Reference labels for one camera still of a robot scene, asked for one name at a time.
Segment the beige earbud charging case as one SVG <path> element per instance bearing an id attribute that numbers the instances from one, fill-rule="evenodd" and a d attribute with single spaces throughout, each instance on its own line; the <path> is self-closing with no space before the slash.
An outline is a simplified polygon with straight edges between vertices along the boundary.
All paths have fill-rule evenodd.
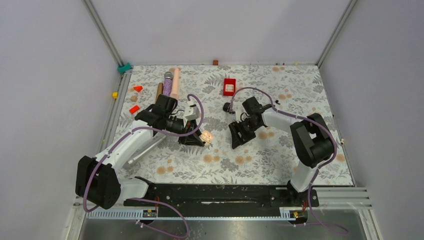
<path id="1" fill-rule="evenodd" d="M 200 138 L 205 146 L 209 146 L 212 143 L 214 136 L 209 131 L 204 130 L 201 133 Z"/>

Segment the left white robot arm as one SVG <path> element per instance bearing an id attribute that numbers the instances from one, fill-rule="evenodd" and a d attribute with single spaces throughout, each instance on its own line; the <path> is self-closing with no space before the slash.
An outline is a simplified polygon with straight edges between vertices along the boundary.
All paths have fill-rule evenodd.
<path id="1" fill-rule="evenodd" d="M 187 104 L 184 117 L 178 118 L 173 115 L 178 100 L 160 94 L 156 103 L 135 116 L 118 140 L 94 157 L 83 156 L 78 161 L 75 193 L 82 198 L 85 212 L 98 207 L 107 210 L 117 202 L 133 198 L 144 206 L 154 202 L 155 192 L 147 180 L 119 178 L 118 173 L 141 147 L 151 144 L 157 134 L 199 140 L 205 110 L 201 100 L 192 93 L 187 95 Z"/>

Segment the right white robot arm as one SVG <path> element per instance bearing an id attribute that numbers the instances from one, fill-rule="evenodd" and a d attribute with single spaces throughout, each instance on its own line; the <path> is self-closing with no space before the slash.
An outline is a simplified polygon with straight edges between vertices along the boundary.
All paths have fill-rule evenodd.
<path id="1" fill-rule="evenodd" d="M 290 133 L 299 163 L 282 196 L 293 206 L 301 205 L 309 199 L 310 184 L 320 164 L 329 160 L 337 151 L 324 119 L 318 113 L 306 118 L 286 115 L 278 112 L 273 104 L 260 104 L 255 97 L 245 100 L 242 106 L 247 113 L 246 118 L 228 126 L 232 149 L 253 140 L 256 130 L 261 127 L 273 127 Z"/>

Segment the black earbud case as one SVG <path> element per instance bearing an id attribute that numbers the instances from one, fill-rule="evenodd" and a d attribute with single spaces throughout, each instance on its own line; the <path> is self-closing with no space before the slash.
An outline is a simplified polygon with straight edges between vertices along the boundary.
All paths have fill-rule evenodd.
<path id="1" fill-rule="evenodd" d="M 222 109 L 223 109 L 224 112 L 229 113 L 230 110 L 231 110 L 230 103 L 229 102 L 224 103 Z"/>

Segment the floral patterned table mat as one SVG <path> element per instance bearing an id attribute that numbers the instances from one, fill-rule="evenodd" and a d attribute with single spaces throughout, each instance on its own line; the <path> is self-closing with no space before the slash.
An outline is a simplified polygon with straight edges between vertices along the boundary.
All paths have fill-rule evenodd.
<path id="1" fill-rule="evenodd" d="M 230 101 L 223 96 L 224 80 L 235 79 L 241 89 L 234 107 L 256 97 L 266 105 L 277 100 L 277 108 L 295 115 L 319 113 L 332 135 L 338 131 L 319 69 L 316 66 L 289 65 L 186 65 L 180 66 L 178 110 L 185 108 L 187 95 L 202 102 L 205 118 L 201 129 L 213 134 L 204 147 L 178 143 L 167 136 L 134 165 L 123 170 L 125 178 L 143 177 L 156 183 L 184 184 L 271 184 L 283 185 L 297 171 L 298 158 L 290 134 L 261 127 L 255 139 L 231 148 L 229 123 L 235 117 L 223 111 Z"/>

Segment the red small box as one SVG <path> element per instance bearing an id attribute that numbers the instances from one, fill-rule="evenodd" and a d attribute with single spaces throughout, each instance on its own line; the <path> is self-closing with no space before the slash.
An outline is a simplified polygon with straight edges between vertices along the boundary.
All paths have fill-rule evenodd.
<path id="1" fill-rule="evenodd" d="M 236 92 L 236 79 L 235 78 L 225 78 L 223 82 L 223 92 L 222 95 L 229 97 L 233 96 Z"/>

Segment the silver microphone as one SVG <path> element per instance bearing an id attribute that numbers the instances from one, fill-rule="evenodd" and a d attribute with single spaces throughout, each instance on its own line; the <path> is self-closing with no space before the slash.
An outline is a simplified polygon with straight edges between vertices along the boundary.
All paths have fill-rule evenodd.
<path id="1" fill-rule="evenodd" d="M 166 136 L 161 133 L 157 133 L 152 139 L 144 143 L 139 147 L 128 159 L 128 161 L 123 165 L 125 170 L 129 170 L 137 162 L 139 162 L 144 156 L 148 155 L 154 148 L 156 148 L 162 141 L 164 141 Z"/>

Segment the pink microphone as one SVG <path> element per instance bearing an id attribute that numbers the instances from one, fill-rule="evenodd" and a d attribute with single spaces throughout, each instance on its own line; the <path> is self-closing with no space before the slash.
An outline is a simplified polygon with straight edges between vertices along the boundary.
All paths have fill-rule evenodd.
<path id="1" fill-rule="evenodd" d="M 180 69 L 175 68 L 173 72 L 170 97 L 179 100 Z"/>

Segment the brown microphone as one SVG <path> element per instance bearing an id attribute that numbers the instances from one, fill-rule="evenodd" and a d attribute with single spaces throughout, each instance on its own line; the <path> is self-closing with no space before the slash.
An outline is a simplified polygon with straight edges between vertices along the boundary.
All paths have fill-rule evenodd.
<path id="1" fill-rule="evenodd" d="M 164 92 L 164 83 L 160 82 L 157 86 L 157 91 L 156 91 L 156 98 L 155 100 L 157 101 L 158 98 L 160 97 L 160 95 L 162 95 Z"/>

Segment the red flat block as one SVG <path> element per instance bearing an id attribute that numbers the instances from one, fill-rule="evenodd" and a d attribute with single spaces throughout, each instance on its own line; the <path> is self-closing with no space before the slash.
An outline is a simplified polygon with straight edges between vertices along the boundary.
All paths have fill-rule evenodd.
<path id="1" fill-rule="evenodd" d="M 140 107 L 138 105 L 133 106 L 132 108 L 129 109 L 129 113 L 131 115 L 137 113 L 140 110 Z"/>

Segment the purple glitter microphone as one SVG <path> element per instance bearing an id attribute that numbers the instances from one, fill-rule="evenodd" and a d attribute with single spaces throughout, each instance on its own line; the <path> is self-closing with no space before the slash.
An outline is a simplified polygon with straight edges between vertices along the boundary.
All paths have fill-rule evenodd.
<path id="1" fill-rule="evenodd" d="M 165 72 L 162 94 L 165 96 L 170 96 L 173 85 L 173 73 L 170 71 Z"/>

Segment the tan wooden cube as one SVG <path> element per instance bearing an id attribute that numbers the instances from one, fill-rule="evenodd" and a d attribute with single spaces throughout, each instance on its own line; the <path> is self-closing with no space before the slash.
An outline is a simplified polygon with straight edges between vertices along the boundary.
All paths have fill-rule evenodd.
<path id="1" fill-rule="evenodd" d="M 130 98 L 130 100 L 131 100 L 132 102 L 136 102 L 136 101 L 138 100 L 138 98 L 137 98 L 137 96 L 133 95 L 133 96 Z"/>

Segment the red triangular block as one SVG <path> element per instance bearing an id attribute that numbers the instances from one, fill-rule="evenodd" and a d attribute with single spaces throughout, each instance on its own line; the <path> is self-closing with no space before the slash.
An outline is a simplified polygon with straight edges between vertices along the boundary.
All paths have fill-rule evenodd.
<path id="1" fill-rule="evenodd" d="M 143 90 L 143 87 L 141 86 L 141 85 L 139 85 L 139 86 L 134 86 L 133 87 L 133 89 L 136 91 L 136 92 L 141 92 L 142 90 Z"/>

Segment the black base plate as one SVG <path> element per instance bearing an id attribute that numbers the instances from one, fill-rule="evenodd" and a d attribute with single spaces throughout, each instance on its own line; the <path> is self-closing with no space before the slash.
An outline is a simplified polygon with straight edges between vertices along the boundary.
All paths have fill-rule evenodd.
<path id="1" fill-rule="evenodd" d="M 176 208 L 184 217 L 278 217 L 280 208 L 302 210 L 320 205 L 317 192 L 293 204 L 283 197 L 285 185 L 165 184 L 148 187 L 145 199 L 158 200 Z"/>

